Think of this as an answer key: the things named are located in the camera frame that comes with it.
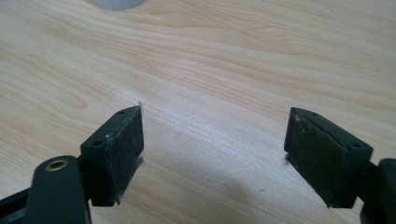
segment white cup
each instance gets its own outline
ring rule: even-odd
[[[144,1],[145,0],[95,0],[96,4],[99,6],[113,10],[137,7]]]

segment metal grommet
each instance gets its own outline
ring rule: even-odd
[[[57,160],[57,161],[53,161],[50,164],[48,164],[46,166],[46,171],[58,171],[63,169],[67,164],[69,163],[69,161],[67,160]]]

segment clamp jaw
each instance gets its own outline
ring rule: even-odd
[[[361,223],[396,223],[396,160],[370,162],[373,148],[312,111],[290,110],[286,159],[333,208],[364,201]]]
[[[0,224],[92,223],[93,206],[120,203],[144,148],[140,106],[114,114],[80,147],[35,169],[32,186],[0,201]]]

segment light wood surface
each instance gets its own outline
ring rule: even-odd
[[[396,157],[394,0],[0,1],[0,198],[143,105],[145,162],[93,223],[360,223],[284,161],[291,106]]]

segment wooden table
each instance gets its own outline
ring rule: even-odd
[[[143,105],[145,162],[94,223],[360,223],[290,165],[291,106],[395,157],[394,0],[0,1],[0,198]]]

